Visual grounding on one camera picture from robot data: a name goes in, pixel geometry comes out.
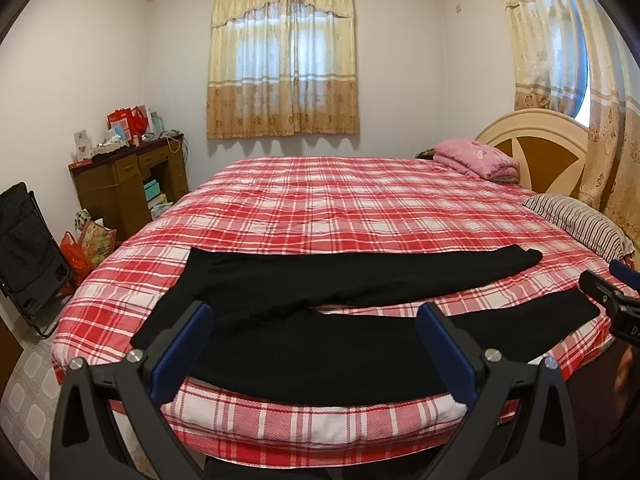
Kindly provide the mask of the black pants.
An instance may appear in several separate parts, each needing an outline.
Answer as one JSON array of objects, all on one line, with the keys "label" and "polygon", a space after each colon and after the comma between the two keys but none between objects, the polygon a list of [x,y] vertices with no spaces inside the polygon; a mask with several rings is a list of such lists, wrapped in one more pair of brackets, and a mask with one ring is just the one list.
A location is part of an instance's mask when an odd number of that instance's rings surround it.
[{"label": "black pants", "polygon": [[145,349],[190,304],[213,312],[192,376],[258,400],[359,408],[438,396],[445,385],[398,304],[468,292],[533,269],[516,245],[482,252],[259,255],[190,251],[130,344]]}]

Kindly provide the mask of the striped pillow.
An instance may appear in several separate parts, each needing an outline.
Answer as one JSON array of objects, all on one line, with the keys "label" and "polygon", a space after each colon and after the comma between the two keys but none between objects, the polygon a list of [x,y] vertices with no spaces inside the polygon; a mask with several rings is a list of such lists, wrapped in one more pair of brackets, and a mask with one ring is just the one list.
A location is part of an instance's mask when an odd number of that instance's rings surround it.
[{"label": "striped pillow", "polygon": [[606,262],[634,255],[634,243],[621,228],[587,204],[570,196],[537,194],[524,200],[523,206],[589,248]]}]

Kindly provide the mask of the cream wooden headboard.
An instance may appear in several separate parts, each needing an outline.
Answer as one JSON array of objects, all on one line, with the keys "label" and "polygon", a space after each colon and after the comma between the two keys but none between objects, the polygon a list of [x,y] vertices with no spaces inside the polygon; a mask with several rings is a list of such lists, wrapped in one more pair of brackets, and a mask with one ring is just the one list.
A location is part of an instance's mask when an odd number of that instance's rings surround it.
[{"label": "cream wooden headboard", "polygon": [[535,193],[578,197],[588,129],[553,110],[526,108],[497,119],[476,138],[520,164],[520,185]]}]

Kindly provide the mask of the black folding chair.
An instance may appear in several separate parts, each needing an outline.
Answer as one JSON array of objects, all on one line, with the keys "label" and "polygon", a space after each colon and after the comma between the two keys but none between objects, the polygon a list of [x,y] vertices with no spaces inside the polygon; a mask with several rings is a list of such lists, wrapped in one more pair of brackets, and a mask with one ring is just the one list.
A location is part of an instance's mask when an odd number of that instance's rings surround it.
[{"label": "black folding chair", "polygon": [[51,337],[73,271],[23,182],[1,194],[0,252],[2,294],[39,337]]}]

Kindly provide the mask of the pink folded blanket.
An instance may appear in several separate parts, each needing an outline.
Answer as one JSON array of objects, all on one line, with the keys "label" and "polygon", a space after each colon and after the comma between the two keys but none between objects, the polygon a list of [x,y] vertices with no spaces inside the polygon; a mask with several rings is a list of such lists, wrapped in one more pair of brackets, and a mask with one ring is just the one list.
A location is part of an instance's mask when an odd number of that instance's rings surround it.
[{"label": "pink folded blanket", "polygon": [[448,139],[434,147],[435,162],[495,183],[520,182],[520,164],[493,146],[468,139]]}]

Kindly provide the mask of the red plastic bag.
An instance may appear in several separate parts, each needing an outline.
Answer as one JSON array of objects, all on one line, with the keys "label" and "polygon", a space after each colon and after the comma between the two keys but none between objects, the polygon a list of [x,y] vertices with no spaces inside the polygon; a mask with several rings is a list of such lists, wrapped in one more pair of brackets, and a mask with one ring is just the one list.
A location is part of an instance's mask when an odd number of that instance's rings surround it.
[{"label": "red plastic bag", "polygon": [[93,271],[93,265],[71,232],[64,234],[60,243],[60,249],[72,269],[73,286],[78,288]]}]

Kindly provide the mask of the floral shopping bag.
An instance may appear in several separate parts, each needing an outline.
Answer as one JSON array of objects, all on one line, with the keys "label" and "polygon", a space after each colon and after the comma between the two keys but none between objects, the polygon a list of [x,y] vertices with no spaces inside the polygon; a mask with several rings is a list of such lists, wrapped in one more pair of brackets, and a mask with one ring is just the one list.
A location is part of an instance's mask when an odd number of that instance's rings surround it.
[{"label": "floral shopping bag", "polygon": [[80,234],[79,245],[89,262],[97,268],[115,249],[116,230],[89,220]]}]

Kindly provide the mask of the beige side curtain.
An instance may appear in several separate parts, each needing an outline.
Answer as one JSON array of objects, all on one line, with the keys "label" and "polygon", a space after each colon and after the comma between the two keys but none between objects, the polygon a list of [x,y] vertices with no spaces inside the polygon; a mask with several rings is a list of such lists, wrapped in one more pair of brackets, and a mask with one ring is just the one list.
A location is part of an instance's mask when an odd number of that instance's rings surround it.
[{"label": "beige side curtain", "polygon": [[639,239],[639,66],[598,0],[503,0],[514,107],[570,117],[589,106],[578,197]]}]

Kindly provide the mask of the brown wooden desk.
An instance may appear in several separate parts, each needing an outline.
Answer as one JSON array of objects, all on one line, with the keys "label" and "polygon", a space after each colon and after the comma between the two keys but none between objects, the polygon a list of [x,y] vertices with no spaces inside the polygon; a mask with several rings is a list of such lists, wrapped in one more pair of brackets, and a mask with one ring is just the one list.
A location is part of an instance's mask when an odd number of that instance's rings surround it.
[{"label": "brown wooden desk", "polygon": [[189,192],[186,141],[181,133],[123,148],[96,160],[68,166],[81,208],[102,219],[122,244],[152,221],[145,182],[154,180],[175,203]]}]

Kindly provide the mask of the teal box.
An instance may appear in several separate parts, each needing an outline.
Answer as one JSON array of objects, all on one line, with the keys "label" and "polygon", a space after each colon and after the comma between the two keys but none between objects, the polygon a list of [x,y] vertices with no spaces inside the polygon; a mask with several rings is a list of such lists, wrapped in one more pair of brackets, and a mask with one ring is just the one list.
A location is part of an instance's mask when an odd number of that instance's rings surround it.
[{"label": "teal box", "polygon": [[147,202],[154,200],[155,197],[160,195],[160,184],[155,179],[145,182],[143,188],[144,188],[145,200]]}]

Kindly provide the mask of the red plaid bed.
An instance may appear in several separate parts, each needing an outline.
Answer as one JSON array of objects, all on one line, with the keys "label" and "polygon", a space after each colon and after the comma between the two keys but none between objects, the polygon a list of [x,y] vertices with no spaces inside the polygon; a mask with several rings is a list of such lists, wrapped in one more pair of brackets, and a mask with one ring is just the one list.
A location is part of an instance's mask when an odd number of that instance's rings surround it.
[{"label": "red plaid bed", "polygon": [[[439,298],[448,314],[511,307],[608,264],[524,205],[528,191],[420,159],[263,157],[235,162],[130,237],[79,287],[51,349],[116,362],[193,247],[210,252],[450,252],[517,244],[542,253],[525,274]],[[203,454],[251,467],[339,467],[444,443],[463,417],[450,396],[372,408],[296,408],[187,382],[164,415]]]}]

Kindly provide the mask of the white greeting card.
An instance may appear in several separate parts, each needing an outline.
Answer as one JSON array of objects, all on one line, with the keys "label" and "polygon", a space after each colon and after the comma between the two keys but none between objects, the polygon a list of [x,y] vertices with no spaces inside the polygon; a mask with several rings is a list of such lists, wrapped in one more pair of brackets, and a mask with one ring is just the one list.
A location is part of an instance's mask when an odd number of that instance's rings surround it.
[{"label": "white greeting card", "polygon": [[76,146],[76,162],[92,159],[93,147],[88,132],[86,130],[76,131],[74,133],[74,141]]}]

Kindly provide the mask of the red gift bag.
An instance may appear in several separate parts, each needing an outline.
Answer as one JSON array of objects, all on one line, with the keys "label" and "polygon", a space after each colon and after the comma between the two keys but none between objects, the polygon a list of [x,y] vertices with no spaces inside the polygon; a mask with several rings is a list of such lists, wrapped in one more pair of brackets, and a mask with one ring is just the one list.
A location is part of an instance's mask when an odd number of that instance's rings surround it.
[{"label": "red gift bag", "polygon": [[148,131],[149,119],[144,106],[119,108],[106,116],[107,127],[119,129],[124,139],[133,146],[142,143],[142,136]]}]

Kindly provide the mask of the beige window curtain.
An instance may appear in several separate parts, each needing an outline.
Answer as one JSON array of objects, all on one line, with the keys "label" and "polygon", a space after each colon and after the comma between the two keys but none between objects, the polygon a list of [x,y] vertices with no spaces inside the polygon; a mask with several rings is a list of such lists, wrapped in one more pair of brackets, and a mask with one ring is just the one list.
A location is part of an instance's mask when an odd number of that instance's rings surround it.
[{"label": "beige window curtain", "polygon": [[215,0],[206,134],[360,129],[354,0]]}]

